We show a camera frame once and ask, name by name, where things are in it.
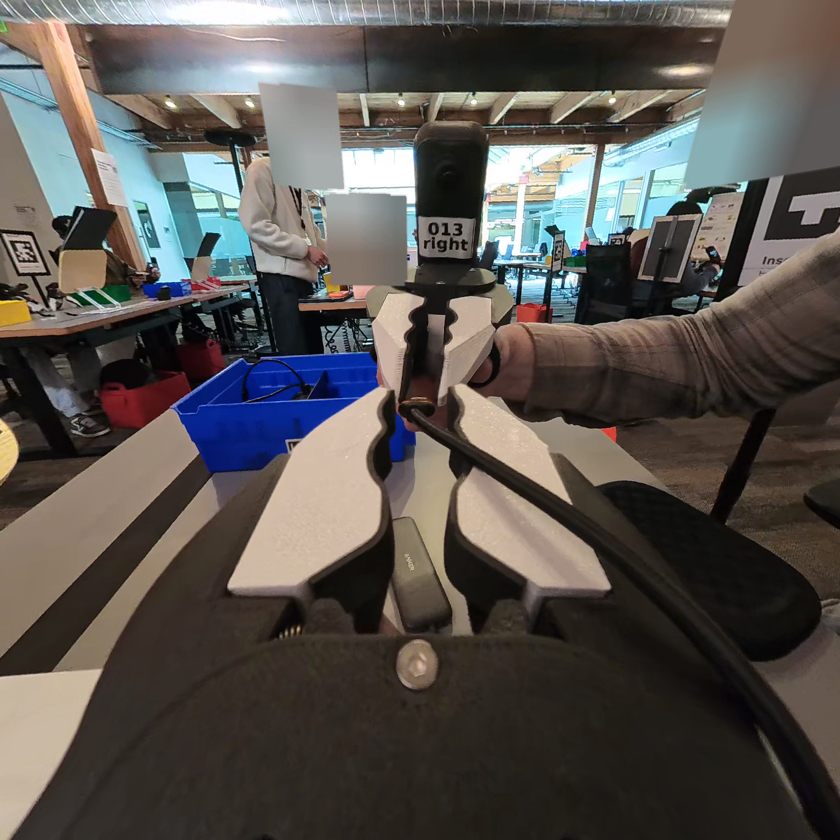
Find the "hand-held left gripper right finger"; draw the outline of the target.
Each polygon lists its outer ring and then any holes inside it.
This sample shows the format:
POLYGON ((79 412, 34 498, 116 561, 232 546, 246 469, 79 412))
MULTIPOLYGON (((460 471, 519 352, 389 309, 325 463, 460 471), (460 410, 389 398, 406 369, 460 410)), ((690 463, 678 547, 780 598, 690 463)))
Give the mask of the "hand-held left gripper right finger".
MULTIPOLYGON (((572 502, 550 447, 508 410, 467 385, 448 396, 448 428, 468 443, 572 502)), ((444 538, 444 567, 464 596, 477 633, 500 601, 518 601, 530 625, 544 601, 600 599, 612 587, 595 551, 529 501, 477 467, 458 474, 444 538)))

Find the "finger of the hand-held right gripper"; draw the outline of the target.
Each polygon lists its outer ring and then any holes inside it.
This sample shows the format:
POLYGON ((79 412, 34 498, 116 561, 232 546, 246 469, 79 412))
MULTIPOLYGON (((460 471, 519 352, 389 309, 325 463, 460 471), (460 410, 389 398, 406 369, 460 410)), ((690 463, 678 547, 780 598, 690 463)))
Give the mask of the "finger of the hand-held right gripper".
POLYGON ((468 383, 490 354, 496 328, 489 297, 458 297, 448 301, 437 400, 445 402, 451 387, 468 383))
POLYGON ((412 394, 412 383, 428 375, 429 330, 425 297, 407 291, 388 293, 372 322, 374 348, 384 388, 398 403, 412 394))

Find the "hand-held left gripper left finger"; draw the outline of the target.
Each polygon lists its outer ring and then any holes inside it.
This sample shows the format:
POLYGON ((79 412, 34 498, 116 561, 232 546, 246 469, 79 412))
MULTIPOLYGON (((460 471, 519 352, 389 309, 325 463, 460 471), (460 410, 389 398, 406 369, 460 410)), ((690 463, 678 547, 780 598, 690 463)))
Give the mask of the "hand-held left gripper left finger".
POLYGON ((395 565, 385 479, 395 397, 375 388, 294 447, 227 583, 229 594, 279 597, 307 610, 332 599, 355 631, 376 634, 395 565))

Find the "blue plastic bin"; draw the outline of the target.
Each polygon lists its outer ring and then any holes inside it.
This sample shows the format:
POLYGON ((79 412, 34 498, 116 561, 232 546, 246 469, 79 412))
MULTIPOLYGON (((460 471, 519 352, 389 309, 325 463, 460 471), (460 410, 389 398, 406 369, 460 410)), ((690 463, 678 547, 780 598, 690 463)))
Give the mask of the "blue plastic bin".
POLYGON ((250 471, 302 445, 320 458, 357 451, 376 422, 367 353, 238 360, 174 405, 212 473, 250 471))

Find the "slim black usb hub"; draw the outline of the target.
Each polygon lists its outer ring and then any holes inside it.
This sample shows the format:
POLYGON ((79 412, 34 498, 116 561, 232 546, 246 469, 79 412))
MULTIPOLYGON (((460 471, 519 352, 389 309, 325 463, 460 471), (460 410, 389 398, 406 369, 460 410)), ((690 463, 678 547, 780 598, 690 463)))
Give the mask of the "slim black usb hub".
POLYGON ((393 520, 395 548, 392 592, 404 630, 449 633, 453 609, 425 541, 410 517, 393 520))

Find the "person's right forearm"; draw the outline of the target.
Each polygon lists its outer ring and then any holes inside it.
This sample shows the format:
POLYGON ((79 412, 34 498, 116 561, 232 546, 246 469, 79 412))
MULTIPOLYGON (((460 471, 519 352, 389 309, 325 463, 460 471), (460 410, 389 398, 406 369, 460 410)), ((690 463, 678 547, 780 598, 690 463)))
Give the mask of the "person's right forearm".
POLYGON ((838 380, 839 233, 697 314, 527 327, 531 388, 510 408, 586 427, 747 416, 838 380))

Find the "person's right hand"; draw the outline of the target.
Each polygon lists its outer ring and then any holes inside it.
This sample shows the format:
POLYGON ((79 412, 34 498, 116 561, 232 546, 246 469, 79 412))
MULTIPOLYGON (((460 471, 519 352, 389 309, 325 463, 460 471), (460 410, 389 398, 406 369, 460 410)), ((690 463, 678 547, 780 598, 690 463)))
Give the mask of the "person's right hand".
POLYGON ((530 326, 501 326, 487 358, 468 384, 484 397, 500 398, 512 411, 521 411, 534 380, 536 350, 530 326))

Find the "wooden work table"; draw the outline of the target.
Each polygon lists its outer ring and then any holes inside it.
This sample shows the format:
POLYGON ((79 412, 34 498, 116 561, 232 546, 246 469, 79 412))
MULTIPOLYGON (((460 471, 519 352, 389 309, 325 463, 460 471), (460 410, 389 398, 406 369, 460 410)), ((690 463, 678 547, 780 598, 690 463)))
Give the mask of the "wooden work table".
POLYGON ((154 367, 178 371, 181 366, 170 324, 178 323, 188 312, 215 313, 227 308, 238 301, 239 292, 249 287, 244 283, 224 283, 219 288, 168 301, 144 299, 116 308, 58 311, 51 317, 2 327, 3 372, 14 383, 30 418, 45 439, 44 445, 23 447, 20 458, 36 461, 100 457, 117 446, 111 443, 77 450, 63 416, 50 403, 24 356, 26 348, 98 348, 121 338, 140 335, 154 367))
POLYGON ((353 294, 330 297, 320 290, 299 300, 305 354, 365 352, 372 342, 371 318, 364 300, 353 294))

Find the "black wrist rest pad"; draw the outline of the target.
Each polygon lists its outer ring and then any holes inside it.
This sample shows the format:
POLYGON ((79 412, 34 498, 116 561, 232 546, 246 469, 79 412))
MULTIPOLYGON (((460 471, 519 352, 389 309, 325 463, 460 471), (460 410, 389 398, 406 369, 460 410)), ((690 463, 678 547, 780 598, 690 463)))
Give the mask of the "black wrist rest pad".
POLYGON ((782 658, 814 634, 820 598, 776 554, 653 486, 625 480, 598 489, 750 660, 782 658))

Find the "red plastic bin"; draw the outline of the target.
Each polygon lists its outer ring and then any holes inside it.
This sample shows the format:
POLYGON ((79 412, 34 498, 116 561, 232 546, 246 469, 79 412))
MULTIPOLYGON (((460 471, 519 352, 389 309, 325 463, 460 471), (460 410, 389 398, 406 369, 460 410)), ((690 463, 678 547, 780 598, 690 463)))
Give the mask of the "red plastic bin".
POLYGON ((99 397, 111 426, 140 429, 190 392, 184 372, 153 371, 148 384, 129 389, 119 383, 108 383, 102 386, 99 397))

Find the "black pole stand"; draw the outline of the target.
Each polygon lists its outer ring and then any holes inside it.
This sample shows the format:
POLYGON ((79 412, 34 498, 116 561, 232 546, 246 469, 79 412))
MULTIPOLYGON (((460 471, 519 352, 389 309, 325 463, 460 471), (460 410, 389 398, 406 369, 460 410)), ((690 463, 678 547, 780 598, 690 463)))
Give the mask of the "black pole stand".
POLYGON ((257 144, 256 136, 242 129, 218 127, 205 129, 203 137, 206 142, 220 148, 226 148, 229 151, 232 157, 234 176, 238 186, 238 191, 242 193, 244 178, 238 152, 240 150, 252 150, 257 144))

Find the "printed tag board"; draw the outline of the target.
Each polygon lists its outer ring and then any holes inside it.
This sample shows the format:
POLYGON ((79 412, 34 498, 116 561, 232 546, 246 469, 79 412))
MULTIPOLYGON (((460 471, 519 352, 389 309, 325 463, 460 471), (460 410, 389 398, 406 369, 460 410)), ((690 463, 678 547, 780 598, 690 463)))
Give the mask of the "printed tag board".
MULTIPOLYGON (((750 181, 731 237, 715 303, 782 265, 838 227, 838 167, 750 181)), ((750 478, 776 410, 757 412, 728 467, 710 517, 726 523, 750 478)))

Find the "white stand base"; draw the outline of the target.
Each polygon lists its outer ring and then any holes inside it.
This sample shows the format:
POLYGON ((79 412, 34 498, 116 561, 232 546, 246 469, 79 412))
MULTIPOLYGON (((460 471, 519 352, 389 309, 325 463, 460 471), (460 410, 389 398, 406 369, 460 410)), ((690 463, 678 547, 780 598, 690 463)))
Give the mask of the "white stand base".
POLYGON ((1 838, 11 838, 79 728, 99 668, 1 678, 1 838))

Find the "wooden column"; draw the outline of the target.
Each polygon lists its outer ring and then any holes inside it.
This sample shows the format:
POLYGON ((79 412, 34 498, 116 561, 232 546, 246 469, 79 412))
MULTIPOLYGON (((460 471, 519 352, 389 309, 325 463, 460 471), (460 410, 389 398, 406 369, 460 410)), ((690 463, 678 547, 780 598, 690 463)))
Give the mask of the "wooden column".
POLYGON ((102 185, 95 153, 104 153, 106 146, 67 27, 61 22, 48 21, 32 24, 31 30, 40 62, 86 178, 94 206, 116 214, 108 242, 118 257, 132 268, 141 270, 146 265, 146 258, 129 210, 125 206, 111 204, 102 185))

